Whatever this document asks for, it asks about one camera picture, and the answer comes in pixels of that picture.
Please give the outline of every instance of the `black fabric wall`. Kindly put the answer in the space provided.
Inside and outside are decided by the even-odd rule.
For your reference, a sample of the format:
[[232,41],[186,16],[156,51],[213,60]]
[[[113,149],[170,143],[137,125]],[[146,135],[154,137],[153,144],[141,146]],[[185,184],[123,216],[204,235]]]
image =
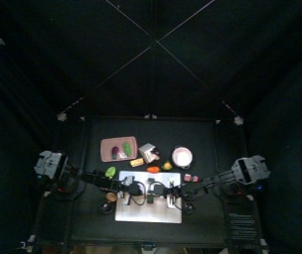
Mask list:
[[275,253],[302,253],[302,61],[248,119],[248,147],[272,170],[261,199],[269,245]]
[[18,253],[35,222],[34,167],[51,149],[57,116],[0,48],[0,250]]
[[302,56],[302,1],[0,0],[0,38],[59,113],[245,117]]

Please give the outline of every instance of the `cable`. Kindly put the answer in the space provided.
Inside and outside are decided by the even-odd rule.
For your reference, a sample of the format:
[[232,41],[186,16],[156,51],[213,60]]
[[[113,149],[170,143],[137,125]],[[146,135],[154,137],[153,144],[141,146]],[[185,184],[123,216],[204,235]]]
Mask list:
[[177,199],[174,196],[172,196],[172,199],[173,199],[173,202],[174,202],[176,207],[177,207],[180,210],[184,210],[182,208],[180,208],[180,206],[178,206],[178,204],[177,204],[178,199]]
[[164,184],[164,183],[161,183],[161,182],[156,181],[156,182],[153,182],[153,183],[150,184],[148,191],[150,191],[152,186],[154,186],[156,184],[160,184],[160,185],[162,185],[162,186],[166,188],[166,186],[165,186],[165,184]]
[[145,200],[144,200],[142,203],[138,203],[137,200],[136,200],[136,198],[134,198],[134,196],[130,195],[130,197],[132,197],[132,199],[133,199],[133,201],[134,201],[134,203],[136,203],[137,205],[144,205],[144,204],[146,203],[146,186],[145,186],[145,184],[141,183],[141,182],[136,182],[136,183],[141,184],[141,185],[145,187],[145,194],[144,194],[144,195],[145,195]]

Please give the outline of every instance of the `black enclosure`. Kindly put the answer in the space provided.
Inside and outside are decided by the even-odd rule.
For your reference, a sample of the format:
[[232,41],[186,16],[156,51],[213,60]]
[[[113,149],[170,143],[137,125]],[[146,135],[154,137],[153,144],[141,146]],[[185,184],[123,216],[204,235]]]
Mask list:
[[[302,1],[0,0],[0,253],[24,252],[32,234],[40,152],[63,149],[86,170],[102,167],[81,153],[83,119],[89,153],[115,133],[140,135],[141,143],[154,136],[169,151],[181,130],[184,142],[197,139],[194,149],[211,151],[196,151],[198,174],[207,165],[213,173],[243,156],[265,157],[264,238],[272,253],[302,253]],[[78,229],[99,196],[87,190],[81,198],[74,222],[59,213],[66,204],[49,203],[39,227],[51,241],[66,240],[65,229],[50,227],[61,220],[74,224],[73,243],[97,242],[94,227]],[[221,205],[215,198],[205,201]],[[202,238],[164,244],[221,247],[216,212],[217,239],[194,226]],[[126,241],[134,238],[153,240],[142,233]]]

